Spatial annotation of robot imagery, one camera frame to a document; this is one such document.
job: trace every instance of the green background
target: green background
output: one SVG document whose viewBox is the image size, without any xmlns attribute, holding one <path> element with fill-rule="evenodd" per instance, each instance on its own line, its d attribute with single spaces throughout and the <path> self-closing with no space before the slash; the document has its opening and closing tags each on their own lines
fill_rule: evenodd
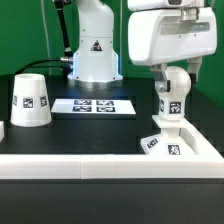
<svg viewBox="0 0 224 224">
<path fill-rule="evenodd" d="M 148 67 L 134 66 L 128 56 L 127 24 L 131 12 L 126 0 L 102 0 L 115 14 L 114 49 L 121 58 L 124 77 L 152 78 Z M 51 57 L 63 56 L 63 42 L 57 12 L 52 0 L 44 0 Z M 216 0 L 218 48 L 214 55 L 203 59 L 196 87 L 217 105 L 224 108 L 224 1 Z M 0 7 L 0 75 L 12 74 L 24 65 L 48 58 L 43 26 L 41 0 L 1 0 Z M 75 51 L 79 42 L 79 22 L 75 2 L 64 8 L 70 43 Z M 186 62 L 176 63 L 186 68 Z M 46 73 L 48 69 L 38 72 Z"/>
</svg>

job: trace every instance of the warning label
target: warning label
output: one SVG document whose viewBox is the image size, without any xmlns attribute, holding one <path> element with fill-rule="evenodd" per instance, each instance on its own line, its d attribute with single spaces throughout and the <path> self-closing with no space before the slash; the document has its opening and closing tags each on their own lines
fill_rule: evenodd
<svg viewBox="0 0 224 224">
<path fill-rule="evenodd" d="M 92 46 L 91 51 L 102 51 L 99 41 L 97 40 Z"/>
</svg>

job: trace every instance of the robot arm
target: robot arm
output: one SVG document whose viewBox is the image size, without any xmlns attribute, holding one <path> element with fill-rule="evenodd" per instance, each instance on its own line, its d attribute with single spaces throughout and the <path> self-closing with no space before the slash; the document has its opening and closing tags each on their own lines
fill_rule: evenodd
<svg viewBox="0 0 224 224">
<path fill-rule="evenodd" d="M 213 54 L 217 47 L 216 18 L 211 8 L 203 7 L 204 1 L 182 0 L 176 6 L 170 3 L 168 0 L 128 0 L 131 10 L 146 10 L 130 17 L 130 58 L 135 65 L 152 66 L 156 88 L 160 92 L 170 90 L 166 63 L 188 60 L 188 73 L 195 83 L 201 57 Z"/>
</svg>

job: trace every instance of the black table surface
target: black table surface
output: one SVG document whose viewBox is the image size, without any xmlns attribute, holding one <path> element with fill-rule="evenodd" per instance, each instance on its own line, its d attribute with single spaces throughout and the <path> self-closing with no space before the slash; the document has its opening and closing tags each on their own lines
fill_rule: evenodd
<svg viewBox="0 0 224 224">
<path fill-rule="evenodd" d="M 126 79 L 108 90 L 71 87 L 46 77 L 56 98 L 130 100 L 136 115 L 52 114 L 38 128 L 10 124 L 13 76 L 0 77 L 0 154 L 142 154 L 140 139 L 159 133 L 152 121 L 158 96 L 151 79 Z M 224 111 L 192 88 L 186 118 L 224 155 Z M 0 223 L 224 222 L 221 179 L 2 180 Z"/>
</svg>

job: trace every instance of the upside-down cup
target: upside-down cup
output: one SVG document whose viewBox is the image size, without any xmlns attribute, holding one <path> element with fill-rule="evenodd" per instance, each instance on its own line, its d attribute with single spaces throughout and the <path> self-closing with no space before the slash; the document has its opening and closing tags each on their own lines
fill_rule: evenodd
<svg viewBox="0 0 224 224">
<path fill-rule="evenodd" d="M 37 127 L 51 122 L 47 88 L 43 75 L 27 73 L 15 76 L 11 123 Z"/>
</svg>

